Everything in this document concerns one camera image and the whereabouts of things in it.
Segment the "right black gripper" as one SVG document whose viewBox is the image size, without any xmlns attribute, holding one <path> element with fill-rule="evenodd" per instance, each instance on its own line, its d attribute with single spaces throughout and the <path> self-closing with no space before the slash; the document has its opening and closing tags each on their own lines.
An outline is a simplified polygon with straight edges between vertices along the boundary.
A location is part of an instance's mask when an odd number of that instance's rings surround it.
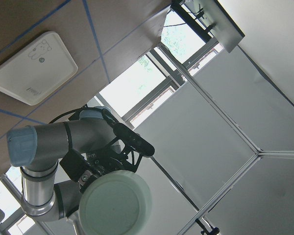
<svg viewBox="0 0 294 235">
<path fill-rule="evenodd" d="M 120 141 L 114 138 L 105 147 L 87 153 L 86 157 L 75 149 L 68 150 L 60 165 L 72 181 L 79 183 L 81 193 L 84 193 L 96 179 L 111 172 L 137 171 L 141 154 L 129 145 L 121 149 Z"/>
</svg>

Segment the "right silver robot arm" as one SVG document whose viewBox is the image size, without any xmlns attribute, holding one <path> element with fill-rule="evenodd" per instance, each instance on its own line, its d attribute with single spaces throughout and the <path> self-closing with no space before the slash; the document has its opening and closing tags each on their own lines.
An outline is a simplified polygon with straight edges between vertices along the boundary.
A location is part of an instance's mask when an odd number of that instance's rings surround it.
<svg viewBox="0 0 294 235">
<path fill-rule="evenodd" d="M 10 130 L 11 164 L 22 175 L 21 206 L 38 221 L 70 217 L 92 183 L 109 173 L 135 172 L 144 141 L 106 107 L 76 109 L 78 119 Z"/>
</svg>

